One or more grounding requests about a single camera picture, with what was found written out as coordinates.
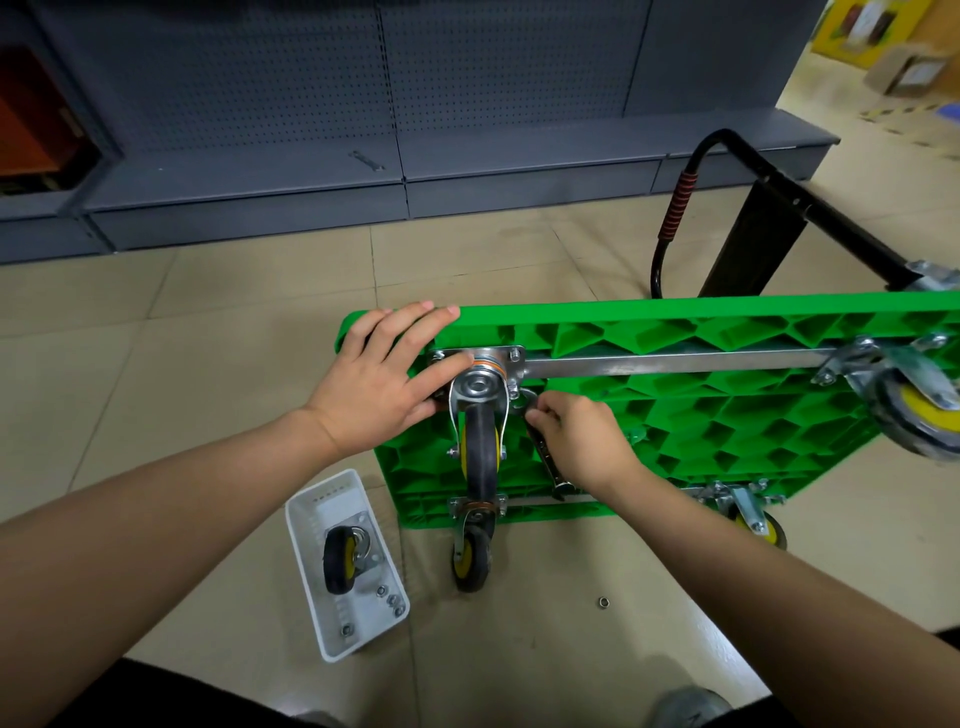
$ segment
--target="yellow wheel hub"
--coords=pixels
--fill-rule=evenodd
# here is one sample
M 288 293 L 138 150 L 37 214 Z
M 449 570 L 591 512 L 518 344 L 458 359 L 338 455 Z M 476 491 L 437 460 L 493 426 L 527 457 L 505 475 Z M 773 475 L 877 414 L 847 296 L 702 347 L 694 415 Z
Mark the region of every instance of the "yellow wheel hub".
M 353 554 L 357 549 L 357 540 L 350 536 L 347 539 L 347 548 L 344 549 L 344 574 L 347 575 L 347 580 L 353 578 L 353 575 L 356 573 L 356 567 L 353 565 Z
M 912 384 L 904 384 L 900 388 L 900 396 L 910 411 L 934 427 L 947 432 L 960 432 L 960 411 L 941 409 Z
M 471 566 L 473 566 L 473 546 L 469 540 L 464 539 L 464 555 L 460 561 L 453 562 L 453 572 L 457 574 L 458 579 L 466 579 Z
M 767 535 L 760 536 L 759 538 L 763 539 L 768 544 L 773 544 L 774 546 L 776 546 L 777 545 L 777 529 L 774 528 L 774 525 L 772 523 L 770 523 L 770 519 L 764 519 L 764 520 L 767 523 Z M 754 532 L 753 529 L 749 525 L 747 525 L 747 522 L 744 521 L 742 514 L 739 514 L 739 513 L 736 514 L 736 524 L 741 528 L 747 529 L 751 533 Z
M 500 433 L 493 434 L 493 441 L 496 443 L 496 469 L 500 472 Z M 467 477 L 467 426 L 460 428 L 460 470 Z

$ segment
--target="tiled floor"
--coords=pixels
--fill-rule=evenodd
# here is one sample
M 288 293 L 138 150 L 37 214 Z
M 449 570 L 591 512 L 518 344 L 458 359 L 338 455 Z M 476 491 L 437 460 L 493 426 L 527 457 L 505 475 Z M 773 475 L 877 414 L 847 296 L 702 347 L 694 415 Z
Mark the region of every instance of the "tiled floor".
M 960 265 L 960 163 L 866 124 L 859 72 L 805 57 L 780 104 L 843 137 L 812 186 L 905 256 Z M 695 295 L 746 192 L 694 195 L 664 270 Z M 0 517 L 302 402 L 353 309 L 647 295 L 665 197 L 585 203 L 0 269 Z M 333 266 L 331 261 L 338 261 Z M 881 289 L 807 230 L 768 293 Z M 271 517 L 132 651 L 350 726 L 637 726 L 696 682 L 762 683 L 616 519 L 505 526 L 479 595 L 445 532 L 398 532 L 363 475 L 413 601 L 401 627 L 322 662 L 283 518 Z M 960 623 L 956 471 L 876 441 L 778 512 L 792 550 L 928 628 Z M 722 558 L 714 555 L 711 558 Z M 606 595 L 612 607 L 597 610 Z

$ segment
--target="white plastic basket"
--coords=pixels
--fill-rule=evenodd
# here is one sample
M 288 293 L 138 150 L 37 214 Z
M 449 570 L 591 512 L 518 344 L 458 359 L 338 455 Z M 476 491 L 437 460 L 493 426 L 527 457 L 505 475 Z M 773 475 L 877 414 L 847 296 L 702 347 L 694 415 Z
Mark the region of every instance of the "white plastic basket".
M 317 643 L 327 662 L 343 660 L 407 618 L 410 600 L 357 471 L 304 488 L 287 501 L 286 516 Z M 370 534 L 369 560 L 375 565 L 357 574 L 345 595 L 332 595 L 324 582 L 326 534 L 334 526 L 354 524 Z

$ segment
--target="gray metal shelving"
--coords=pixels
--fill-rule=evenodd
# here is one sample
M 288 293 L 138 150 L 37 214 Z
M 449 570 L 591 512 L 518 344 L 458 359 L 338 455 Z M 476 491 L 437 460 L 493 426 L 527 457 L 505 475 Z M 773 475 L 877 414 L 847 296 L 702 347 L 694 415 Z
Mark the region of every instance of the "gray metal shelving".
M 838 139 L 773 105 L 821 6 L 31 0 L 8 36 L 62 61 L 105 161 L 0 204 L 0 261 L 28 227 L 75 255 L 665 192 L 720 127 L 807 179 Z
M 75 189 L 0 197 L 0 263 L 108 252 L 108 245 L 81 219 L 79 206 L 108 167 L 112 145 L 29 15 L 0 6 L 2 45 L 26 46 L 33 51 L 105 158 Z

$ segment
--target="forearm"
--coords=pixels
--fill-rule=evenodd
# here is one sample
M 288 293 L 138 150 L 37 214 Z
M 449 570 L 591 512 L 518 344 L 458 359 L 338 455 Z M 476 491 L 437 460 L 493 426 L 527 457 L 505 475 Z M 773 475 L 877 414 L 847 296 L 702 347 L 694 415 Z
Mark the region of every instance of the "forearm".
M 806 725 L 958 725 L 960 655 L 654 475 L 607 498 Z
M 334 458 L 293 413 L 0 526 L 0 723 L 49 720 Z

